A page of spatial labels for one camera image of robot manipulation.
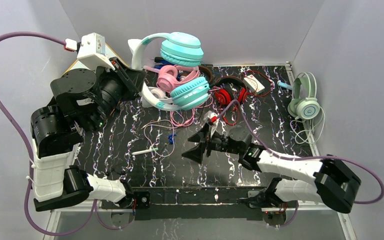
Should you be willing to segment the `teal white cat-ear headphones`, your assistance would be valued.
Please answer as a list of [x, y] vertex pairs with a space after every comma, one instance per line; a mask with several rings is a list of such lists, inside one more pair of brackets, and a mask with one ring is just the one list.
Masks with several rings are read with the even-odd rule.
[[210, 84], [200, 75], [199, 65], [204, 52], [201, 41], [184, 32], [154, 33], [143, 39], [127, 41], [132, 53], [131, 67], [145, 69], [142, 56], [153, 40], [161, 38], [160, 55], [168, 63], [156, 69], [155, 87], [143, 84], [141, 103], [144, 108], [154, 107], [162, 111], [191, 110], [205, 103], [209, 97]]

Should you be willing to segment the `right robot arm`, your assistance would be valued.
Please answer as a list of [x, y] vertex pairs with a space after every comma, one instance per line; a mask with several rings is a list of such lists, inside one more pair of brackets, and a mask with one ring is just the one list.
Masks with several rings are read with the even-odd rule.
[[360, 178], [342, 160], [330, 157], [303, 160], [270, 153], [266, 147], [254, 144], [251, 134], [241, 126], [222, 135], [215, 130], [215, 125], [206, 123], [188, 141], [196, 146], [183, 152], [182, 157], [198, 164], [204, 156], [217, 151], [238, 155], [239, 163], [247, 170], [279, 174], [280, 177], [273, 178], [256, 196], [238, 199], [255, 207], [310, 201], [348, 214], [361, 185]]

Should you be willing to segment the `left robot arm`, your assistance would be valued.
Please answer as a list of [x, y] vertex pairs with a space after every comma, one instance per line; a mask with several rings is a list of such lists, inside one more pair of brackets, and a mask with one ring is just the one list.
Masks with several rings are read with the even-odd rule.
[[87, 173], [74, 164], [74, 153], [85, 132], [99, 131], [120, 103], [140, 96], [146, 76], [112, 57], [108, 67], [72, 68], [50, 83], [52, 100], [30, 118], [36, 211], [85, 200], [133, 202], [134, 191], [126, 181]]

